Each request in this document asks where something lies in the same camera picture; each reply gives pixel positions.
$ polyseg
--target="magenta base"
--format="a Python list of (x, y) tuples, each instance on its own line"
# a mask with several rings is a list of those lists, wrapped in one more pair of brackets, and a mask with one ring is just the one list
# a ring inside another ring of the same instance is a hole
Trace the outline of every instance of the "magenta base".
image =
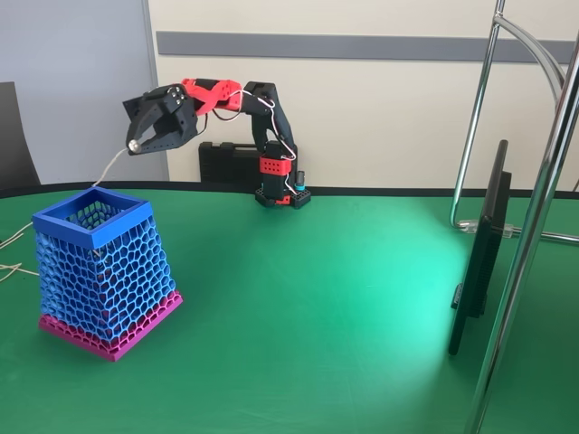
[(167, 297), (163, 297), (156, 307), (142, 316), (128, 332), (120, 338), (113, 339), (111, 342), (104, 341), (91, 333), (86, 333), (78, 327), (67, 325), (50, 315), (42, 315), (38, 326), (45, 332), (56, 335), (71, 344), (84, 348), (111, 362), (116, 362), (182, 302), (183, 298), (177, 291), (169, 293)]

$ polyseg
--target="blue hexagon mesh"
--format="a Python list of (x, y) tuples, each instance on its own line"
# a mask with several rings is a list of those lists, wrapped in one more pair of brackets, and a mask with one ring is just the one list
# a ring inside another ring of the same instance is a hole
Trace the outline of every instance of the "blue hexagon mesh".
[[(91, 229), (116, 210), (94, 203), (69, 217)], [(99, 249), (36, 234), (41, 310), (111, 341), (175, 289), (155, 220), (149, 217)]]
[(115, 208), (114, 206), (96, 201), (91, 205), (83, 208), (82, 210), (79, 210), (78, 212), (70, 215), (64, 220), (78, 224), (84, 229), (88, 229), (90, 231), (122, 211), (123, 210)]

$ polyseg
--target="monitor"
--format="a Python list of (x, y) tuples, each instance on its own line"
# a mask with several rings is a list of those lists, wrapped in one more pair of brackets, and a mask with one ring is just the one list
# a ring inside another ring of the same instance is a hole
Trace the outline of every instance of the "monitor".
[(489, 188), (482, 205), (477, 232), (470, 253), (464, 280), (454, 292), (452, 307), (456, 309), (452, 325), (449, 354), (459, 351), (462, 332), (467, 317), (478, 318), (484, 314), (490, 276), (497, 260), (507, 216), (511, 173), (503, 171), (508, 141), (498, 144), (497, 156), (490, 174)]

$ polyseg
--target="wire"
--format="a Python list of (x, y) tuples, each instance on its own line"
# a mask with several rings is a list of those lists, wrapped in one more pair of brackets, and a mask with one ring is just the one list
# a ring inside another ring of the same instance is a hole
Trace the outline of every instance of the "wire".
[[(243, 103), (243, 94), (247, 94), (247, 95), (251, 95), (254, 96), (251, 92), (249, 92), (248, 90), (236, 90), (234, 93), (232, 93), (230, 97), (237, 95), (238, 93), (242, 94), (242, 97), (240, 98), (239, 101), (239, 111), (237, 113), (235, 113), (235, 116), (233, 116), (232, 118), (223, 118), (220, 115), (217, 114), (217, 112), (215, 110), (213, 110), (213, 113), (215, 114), (215, 116), (217, 116), (217, 118), (219, 120), (222, 120), (223, 122), (231, 122), (232, 120), (237, 119), (237, 117), (242, 113), (242, 103)], [(273, 126), (273, 134), (275, 134), (275, 137), (280, 141), (280, 143), (282, 143), (286, 149), (288, 149), (288, 152), (291, 154), (291, 156), (281, 156), (281, 159), (283, 160), (290, 160), (293, 161), (296, 158), (298, 158), (298, 156), (296, 155), (296, 153), (293, 151), (293, 149), (291, 149), (291, 147), (288, 146), (288, 144), (285, 142), (285, 140), (283, 140), (281, 138), (280, 132), (278, 131), (278, 128), (275, 125), (275, 102), (271, 101), (271, 102), (267, 102), (265, 99), (262, 99), (260, 97), (255, 97), (261, 104), (263, 104), (265, 107), (267, 107), (268, 109), (271, 110), (271, 125)]]
[(0, 278), (0, 283), (4, 282), (7, 278), (12, 276), (20, 268), (21, 265), (22, 265), (22, 262), (10, 267), (12, 269), (12, 271), (10, 271), (8, 274), (6, 274), (3, 278)]
[(112, 157), (112, 160), (110, 160), (110, 163), (108, 163), (107, 166), (105, 167), (105, 170), (104, 170), (104, 172), (102, 173), (102, 175), (100, 176), (99, 180), (92, 185), (93, 187), (96, 187), (97, 185), (99, 185), (99, 184), (102, 182), (103, 179), (105, 179), (105, 176), (107, 175), (107, 172), (108, 172), (109, 169), (112, 167), (112, 165), (115, 164), (115, 161), (117, 161), (117, 158), (119, 158), (120, 155), (121, 155), (123, 152), (126, 152), (126, 151), (127, 151), (127, 149), (126, 149), (125, 147), (123, 147), (120, 151), (117, 152), (117, 154), (116, 154), (115, 156)]
[(294, 193), (294, 194), (297, 196), (297, 195), (298, 195), (298, 192), (296, 192), (296, 191), (293, 189), (293, 187), (288, 183), (288, 180), (289, 180), (289, 179), (290, 179), (290, 174), (287, 174), (287, 175), (286, 175), (286, 181), (285, 181), (286, 187), (288, 187), (288, 190), (290, 190), (292, 193)]
[(21, 229), (19, 229), (18, 231), (16, 231), (16, 233), (10, 237), (8, 240), (4, 241), (4, 242), (0, 242), (0, 249), (3, 249), (4, 247), (6, 247), (8, 244), (10, 244), (11, 242), (14, 242), (16, 240), (18, 240), (20, 237), (22, 237), (24, 234), (22, 232), (24, 232), (26, 229), (28, 229), (29, 227), (31, 227), (33, 224), (32, 222), (26, 224), (24, 227), (22, 227)]
[(29, 269), (21, 269), (20, 266), (22, 264), (16, 265), (3, 265), (0, 264), (0, 269), (13, 269), (15, 271), (20, 271), (21, 273), (32, 274), (33, 276), (40, 276), (40, 274), (36, 273), (35, 271), (30, 271)]
[(211, 111), (214, 113), (214, 115), (215, 115), (219, 120), (222, 120), (223, 122), (231, 122), (232, 120), (237, 119), (237, 117), (242, 114), (243, 94), (244, 94), (244, 93), (247, 93), (248, 95), (251, 95), (251, 93), (248, 92), (247, 90), (236, 90), (234, 93), (232, 93), (232, 94), (229, 96), (229, 98), (234, 97), (234, 96), (237, 95), (238, 93), (240, 94), (240, 97), (239, 97), (239, 109), (237, 110), (237, 113), (235, 113), (235, 115), (233, 115), (231, 118), (224, 118), (224, 117), (222, 117), (220, 114), (217, 113), (217, 111), (215, 110), (215, 108), (214, 108), (213, 110), (211, 110)]
[(21, 233), (20, 235), (18, 235), (17, 237), (12, 238), (9, 241), (4, 242), (2, 245), (0, 245), (0, 250), (3, 249), (4, 247), (8, 246), (9, 244), (12, 244), (13, 242), (15, 242), (16, 240), (18, 240), (20, 237), (22, 237), (24, 234)]
[(207, 129), (207, 122), (209, 121), (209, 115), (205, 114), (205, 124), (203, 125), (203, 129), (201, 130), (200, 133), (197, 133), (198, 136), (201, 136), (205, 130)]

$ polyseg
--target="red bracket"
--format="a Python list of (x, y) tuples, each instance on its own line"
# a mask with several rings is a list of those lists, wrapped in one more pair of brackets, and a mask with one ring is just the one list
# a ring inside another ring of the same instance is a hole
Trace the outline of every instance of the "red bracket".
[(208, 90), (195, 85), (195, 79), (181, 81), (187, 95), (198, 99), (204, 104), (195, 111), (197, 116), (205, 115), (213, 109), (239, 111), (242, 102), (242, 85), (237, 81), (221, 80), (212, 89)]
[(266, 175), (285, 176), (291, 172), (291, 160), (260, 157), (260, 172)]
[(288, 194), (287, 196), (283, 196), (283, 199), (280, 201), (275, 201), (277, 205), (289, 205), (291, 201), (291, 196)]

